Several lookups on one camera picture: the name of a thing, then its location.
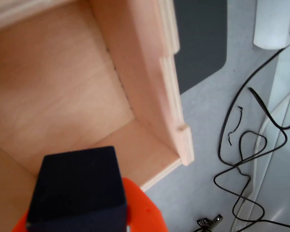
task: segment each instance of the wooden panel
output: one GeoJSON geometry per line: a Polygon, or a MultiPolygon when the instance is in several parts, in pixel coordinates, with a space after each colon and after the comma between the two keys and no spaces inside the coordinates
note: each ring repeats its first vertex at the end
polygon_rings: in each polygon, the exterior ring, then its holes
{"type": "Polygon", "coordinates": [[[28,210],[35,178],[0,149],[0,232],[9,232],[28,210]]]}
{"type": "Polygon", "coordinates": [[[0,31],[0,147],[33,174],[133,118],[86,1],[0,31]]]}
{"type": "Polygon", "coordinates": [[[0,29],[73,0],[0,0],[0,29]]]}
{"type": "Polygon", "coordinates": [[[181,164],[179,156],[134,120],[94,147],[114,146],[122,177],[146,190],[181,164]]]}
{"type": "Polygon", "coordinates": [[[173,1],[91,2],[135,117],[188,165],[194,154],[174,66],[179,44],[173,1]]]}

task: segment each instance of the white cable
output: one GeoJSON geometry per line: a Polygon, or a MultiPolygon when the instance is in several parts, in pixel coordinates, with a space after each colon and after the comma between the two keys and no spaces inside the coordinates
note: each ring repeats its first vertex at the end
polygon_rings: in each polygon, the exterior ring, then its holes
{"type": "MultiPolygon", "coordinates": [[[[290,92],[289,94],[275,107],[275,109],[271,112],[271,115],[273,116],[275,113],[277,113],[281,107],[288,103],[290,101],[290,92]]],[[[262,126],[260,127],[260,130],[259,130],[259,134],[263,135],[264,131],[265,131],[265,128],[267,126],[267,124],[270,122],[270,119],[268,116],[266,116],[265,120],[263,121],[262,123],[262,126]]],[[[259,146],[260,146],[260,142],[261,142],[261,136],[258,136],[257,137],[257,141],[256,141],[256,145],[255,145],[255,152],[254,154],[258,153],[259,152],[259,146]]],[[[252,195],[252,193],[255,191],[255,187],[256,187],[256,176],[257,176],[257,159],[254,159],[254,163],[253,163],[253,178],[252,178],[252,191],[251,193],[247,196],[247,198],[250,198],[250,196],[252,195]]],[[[241,212],[242,212],[242,209],[244,208],[245,204],[246,204],[247,200],[243,200],[236,216],[239,218],[241,212]]],[[[238,219],[235,218],[233,224],[232,224],[232,227],[231,227],[231,231],[233,232],[234,231],[234,227],[237,223],[238,219]]]]}

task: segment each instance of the plywood edge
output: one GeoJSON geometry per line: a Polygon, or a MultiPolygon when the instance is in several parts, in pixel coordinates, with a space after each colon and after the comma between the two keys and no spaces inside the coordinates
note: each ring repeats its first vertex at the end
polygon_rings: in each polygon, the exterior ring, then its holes
{"type": "Polygon", "coordinates": [[[180,49],[173,0],[156,1],[157,16],[160,15],[160,33],[165,55],[173,55],[180,49]]]}
{"type": "Polygon", "coordinates": [[[34,14],[74,0],[0,0],[0,29],[34,14]]]}
{"type": "Polygon", "coordinates": [[[144,183],[143,185],[141,185],[141,190],[145,192],[146,190],[150,189],[153,185],[155,185],[161,179],[166,177],[170,172],[172,172],[174,169],[176,169],[181,164],[182,164],[181,159],[174,161],[168,167],[161,170],[161,172],[159,172],[157,175],[155,175],[151,180],[149,180],[146,183],[144,183]]]}
{"type": "Polygon", "coordinates": [[[172,118],[176,125],[179,140],[178,154],[184,165],[194,161],[192,135],[189,126],[184,121],[183,110],[178,88],[178,80],[174,62],[174,54],[180,49],[177,23],[173,0],[155,0],[156,15],[163,44],[163,53],[160,58],[163,82],[166,88],[172,118]]]}

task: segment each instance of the cable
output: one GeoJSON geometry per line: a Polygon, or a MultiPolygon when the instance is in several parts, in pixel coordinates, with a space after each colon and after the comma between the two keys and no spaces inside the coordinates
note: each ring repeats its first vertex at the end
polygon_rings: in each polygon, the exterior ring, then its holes
{"type": "MultiPolygon", "coordinates": [[[[271,115],[275,115],[282,106],[284,106],[286,103],[288,103],[290,101],[290,92],[289,94],[275,107],[275,109],[271,112],[271,115]]],[[[260,127],[260,130],[258,132],[259,135],[263,135],[265,128],[267,127],[268,123],[270,122],[270,119],[268,116],[266,116],[265,120],[262,123],[262,126],[260,127]]],[[[255,153],[259,152],[259,146],[260,146],[260,142],[261,142],[261,138],[263,136],[258,136],[257,137],[257,141],[256,141],[256,145],[255,145],[255,153]]],[[[255,185],[256,185],[256,176],[257,176],[257,159],[254,159],[254,169],[253,169],[253,180],[252,180],[252,191],[251,193],[247,196],[248,198],[253,194],[253,192],[255,191],[255,185]]],[[[245,204],[246,204],[246,200],[243,200],[238,212],[237,212],[237,216],[239,217],[239,215],[241,214],[245,204]]],[[[234,220],[233,224],[232,224],[232,231],[234,230],[234,226],[237,223],[237,218],[234,220]]]]}
{"type": "Polygon", "coordinates": [[[279,223],[279,222],[274,222],[274,221],[269,221],[269,220],[264,220],[264,219],[262,219],[262,218],[264,217],[264,215],[265,215],[265,210],[264,210],[264,208],[263,208],[259,203],[255,202],[255,201],[252,201],[251,199],[249,199],[249,198],[243,196],[244,191],[246,190],[247,186],[249,185],[249,183],[250,183],[250,181],[251,181],[251,176],[250,176],[250,175],[247,175],[247,174],[243,174],[243,173],[241,172],[239,166],[241,166],[241,165],[243,165],[243,164],[245,164],[245,163],[247,163],[247,162],[250,162],[250,161],[252,161],[252,160],[255,160],[255,159],[259,158],[259,157],[262,157],[262,156],[265,156],[265,155],[267,155],[267,154],[270,154],[270,153],[272,153],[272,152],[274,152],[274,151],[276,151],[276,150],[282,148],[282,147],[287,143],[287,140],[288,140],[288,137],[287,137],[286,133],[284,132],[284,130],[288,130],[288,129],[290,129],[290,125],[287,126],[287,127],[282,127],[282,126],[278,125],[278,124],[274,121],[274,119],[272,118],[271,114],[270,114],[269,111],[267,110],[267,108],[266,108],[264,102],[262,101],[262,99],[259,97],[259,95],[256,93],[256,91],[255,91],[253,88],[248,88],[248,89],[249,89],[249,91],[253,94],[254,98],[257,100],[257,102],[259,103],[260,107],[263,109],[263,111],[265,112],[265,114],[268,116],[269,120],[270,120],[270,121],[271,121],[271,122],[272,122],[272,123],[273,123],[273,124],[274,124],[274,125],[275,125],[279,130],[280,130],[280,131],[281,131],[281,133],[284,135],[284,137],[285,137],[285,141],[284,141],[281,145],[275,147],[274,149],[262,153],[262,151],[266,148],[266,145],[267,145],[267,140],[266,140],[265,136],[263,136],[263,135],[260,134],[260,133],[255,133],[255,132],[249,130],[249,131],[245,131],[245,132],[241,135],[241,137],[240,137],[240,141],[239,141],[239,150],[240,150],[240,156],[241,156],[241,161],[240,161],[240,162],[238,162],[238,163],[236,163],[236,164],[231,164],[231,163],[228,163],[228,162],[224,161],[224,160],[222,159],[222,157],[221,157],[221,147],[222,147],[223,134],[224,134],[224,131],[225,131],[225,128],[226,128],[226,125],[227,125],[227,122],[228,122],[228,119],[229,119],[229,116],[230,116],[231,110],[232,110],[232,108],[233,108],[233,106],[234,106],[234,104],[235,104],[237,98],[239,97],[240,93],[243,91],[243,89],[245,88],[245,86],[248,84],[248,82],[249,82],[249,81],[250,81],[250,80],[251,80],[251,79],[252,79],[252,78],[253,78],[253,77],[254,77],[254,76],[255,76],[255,75],[256,75],[256,74],[257,74],[257,73],[262,69],[262,68],[264,68],[268,63],[270,63],[274,58],[276,58],[276,57],[277,57],[277,56],[278,56],[282,51],[284,51],[284,50],[285,50],[285,48],[284,48],[284,49],[280,49],[280,50],[279,50],[278,52],[276,52],[273,56],[271,56],[271,57],[270,57],[266,62],[264,62],[260,67],[258,67],[258,68],[257,68],[257,69],[256,69],[256,70],[255,70],[255,71],[254,71],[254,72],[253,72],[253,73],[248,77],[248,79],[247,79],[247,80],[242,84],[242,86],[241,86],[240,89],[237,91],[237,93],[236,93],[234,99],[232,100],[232,102],[231,102],[231,104],[230,104],[230,106],[229,106],[229,108],[228,108],[228,110],[227,110],[227,114],[226,114],[226,117],[225,117],[225,119],[224,119],[224,122],[223,122],[223,125],[222,125],[222,128],[221,128],[220,137],[219,137],[219,143],[218,143],[218,158],[219,158],[219,160],[220,160],[222,163],[224,163],[224,164],[226,164],[226,165],[228,165],[228,166],[231,166],[231,167],[228,168],[228,169],[226,169],[226,170],[224,170],[224,171],[222,171],[222,172],[220,172],[220,173],[218,173],[217,175],[215,175],[213,181],[214,181],[215,185],[216,185],[217,187],[219,187],[220,189],[222,189],[222,190],[224,190],[224,191],[226,191],[226,192],[228,192],[228,193],[231,193],[231,194],[233,194],[233,195],[235,195],[235,196],[238,196],[238,199],[237,199],[237,201],[235,202],[235,205],[234,205],[234,207],[233,207],[233,209],[232,209],[232,213],[233,213],[233,215],[235,216],[235,218],[237,218],[238,220],[241,220],[241,221],[251,222],[249,225],[247,225],[247,226],[245,226],[244,228],[240,229],[238,232],[241,232],[241,231],[243,231],[243,230],[245,230],[245,229],[251,227],[252,225],[256,224],[257,222],[269,222],[269,223],[273,223],[273,224],[276,224],[276,225],[285,226],[285,227],[289,227],[289,228],[290,228],[290,225],[286,225],[286,224],[283,224],[283,223],[279,223]],[[241,151],[241,142],[242,142],[243,137],[244,137],[246,134],[248,134],[248,133],[253,133],[253,134],[257,135],[257,136],[260,136],[260,137],[264,138],[264,139],[265,139],[265,146],[264,146],[260,151],[258,151],[258,152],[256,152],[255,154],[253,154],[252,156],[247,157],[246,159],[243,159],[243,155],[242,155],[242,151],[241,151]],[[225,173],[227,173],[227,172],[229,172],[229,171],[231,171],[231,170],[233,170],[233,169],[235,169],[235,168],[238,170],[238,172],[239,172],[241,175],[246,176],[246,177],[248,178],[248,180],[247,180],[247,182],[246,182],[246,184],[245,184],[245,186],[244,186],[244,188],[243,188],[241,194],[237,194],[237,193],[235,193],[235,192],[232,192],[232,191],[230,191],[230,190],[228,190],[228,189],[226,189],[226,188],[220,186],[220,185],[216,182],[216,179],[217,179],[219,176],[221,176],[222,174],[225,174],[225,173]],[[239,202],[239,200],[240,200],[241,198],[244,199],[244,200],[246,200],[246,201],[252,202],[253,204],[255,204],[255,205],[257,205],[257,206],[259,206],[259,207],[261,208],[261,210],[262,210],[262,215],[261,215],[257,220],[245,220],[245,219],[239,218],[239,217],[234,213],[234,209],[235,209],[237,203],[239,202]]]}
{"type": "Polygon", "coordinates": [[[238,121],[237,126],[235,127],[235,129],[233,131],[231,131],[231,132],[228,133],[228,141],[229,141],[230,146],[232,146],[232,143],[231,143],[231,140],[230,140],[230,134],[234,133],[237,130],[237,128],[240,126],[241,121],[242,121],[243,108],[241,106],[238,106],[238,108],[241,111],[240,120],[238,121]]]}

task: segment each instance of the wood grain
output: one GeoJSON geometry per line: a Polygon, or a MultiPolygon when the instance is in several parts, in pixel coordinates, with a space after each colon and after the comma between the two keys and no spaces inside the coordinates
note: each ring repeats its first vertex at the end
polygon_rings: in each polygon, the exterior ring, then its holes
{"type": "Polygon", "coordinates": [[[28,210],[35,178],[0,149],[0,232],[9,232],[28,210]]]}
{"type": "Polygon", "coordinates": [[[0,0],[0,29],[73,0],[0,0]]]}
{"type": "Polygon", "coordinates": [[[134,120],[94,145],[114,146],[122,177],[147,190],[181,164],[179,156],[134,120]]]}
{"type": "Polygon", "coordinates": [[[172,0],[91,3],[135,117],[188,165],[194,154],[174,65],[179,44],[172,0]]]}
{"type": "Polygon", "coordinates": [[[33,174],[133,119],[86,1],[0,31],[0,146],[33,174]]]}

